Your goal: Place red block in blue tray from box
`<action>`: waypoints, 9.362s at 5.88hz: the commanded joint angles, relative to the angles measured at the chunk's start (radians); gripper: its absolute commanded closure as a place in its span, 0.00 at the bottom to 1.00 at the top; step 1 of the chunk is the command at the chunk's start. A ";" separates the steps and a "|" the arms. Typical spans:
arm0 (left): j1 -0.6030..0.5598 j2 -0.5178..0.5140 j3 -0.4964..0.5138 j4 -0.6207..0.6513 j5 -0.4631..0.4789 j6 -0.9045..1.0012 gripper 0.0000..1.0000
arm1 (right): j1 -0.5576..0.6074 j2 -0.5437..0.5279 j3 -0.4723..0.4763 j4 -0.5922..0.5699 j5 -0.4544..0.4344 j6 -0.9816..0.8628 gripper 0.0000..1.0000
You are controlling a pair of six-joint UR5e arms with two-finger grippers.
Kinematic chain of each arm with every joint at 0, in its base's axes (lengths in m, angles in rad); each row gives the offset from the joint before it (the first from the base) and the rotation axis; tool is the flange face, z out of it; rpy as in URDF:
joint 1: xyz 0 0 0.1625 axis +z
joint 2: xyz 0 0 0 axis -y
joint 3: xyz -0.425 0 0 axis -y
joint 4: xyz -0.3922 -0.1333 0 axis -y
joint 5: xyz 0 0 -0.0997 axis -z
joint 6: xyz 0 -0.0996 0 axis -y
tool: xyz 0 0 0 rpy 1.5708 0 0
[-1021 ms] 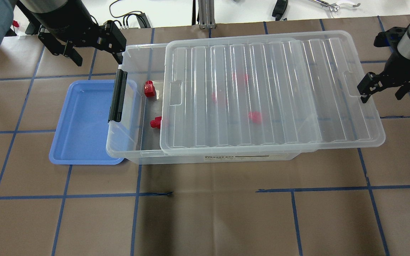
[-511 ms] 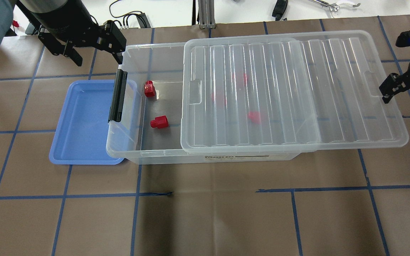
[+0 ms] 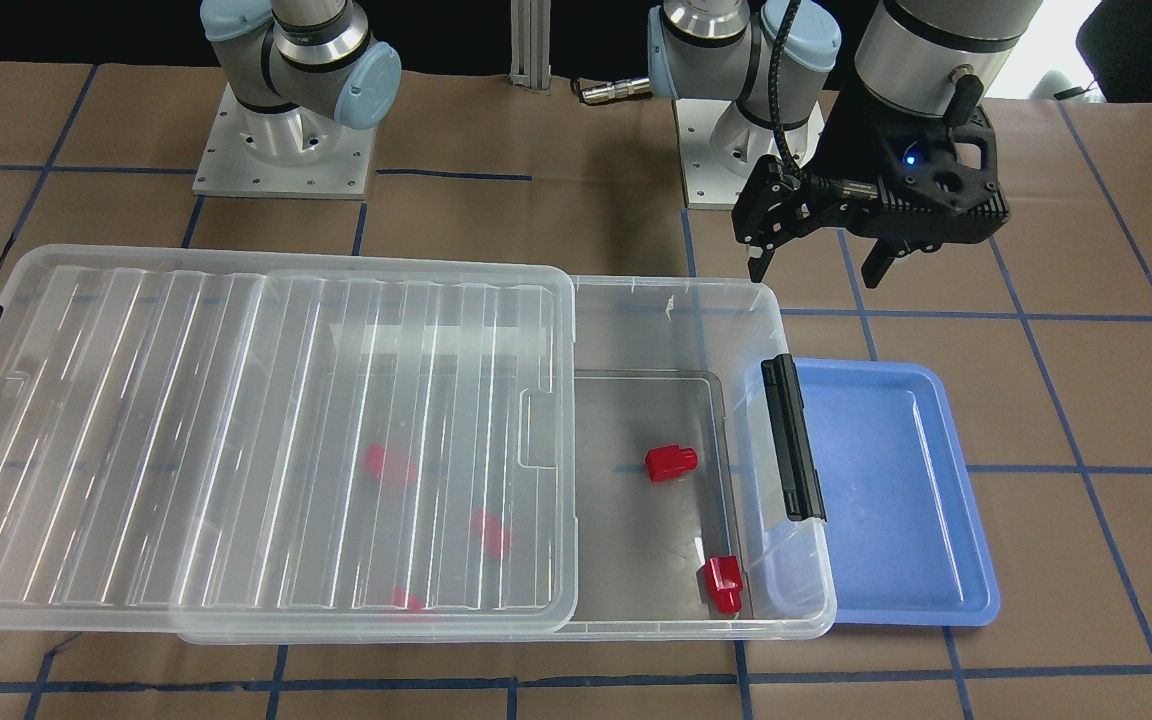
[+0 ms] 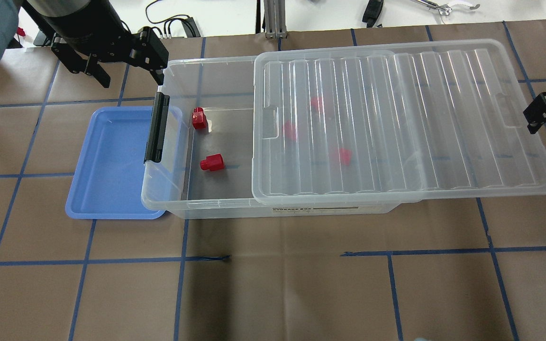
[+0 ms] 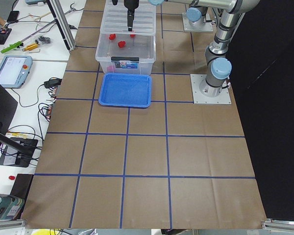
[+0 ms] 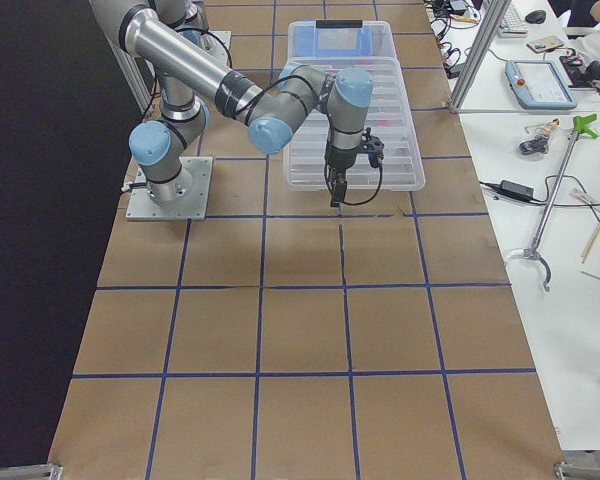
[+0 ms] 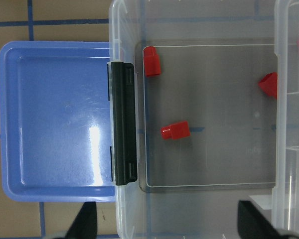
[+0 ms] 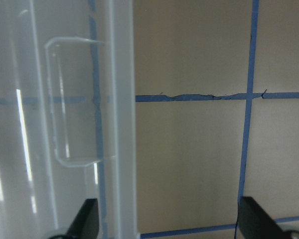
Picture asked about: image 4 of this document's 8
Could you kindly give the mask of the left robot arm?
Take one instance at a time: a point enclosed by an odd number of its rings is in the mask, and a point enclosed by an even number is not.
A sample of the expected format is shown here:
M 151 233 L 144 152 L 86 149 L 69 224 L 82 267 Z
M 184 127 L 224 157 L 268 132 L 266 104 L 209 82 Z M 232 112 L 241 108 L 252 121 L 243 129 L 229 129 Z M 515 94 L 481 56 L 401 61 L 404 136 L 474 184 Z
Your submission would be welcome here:
M 47 37 L 52 52 L 74 74 L 92 76 L 105 88 L 103 63 L 126 63 L 164 84 L 169 52 L 151 27 L 130 32 L 108 0 L 0 0 L 0 60 L 17 34 L 24 9 Z

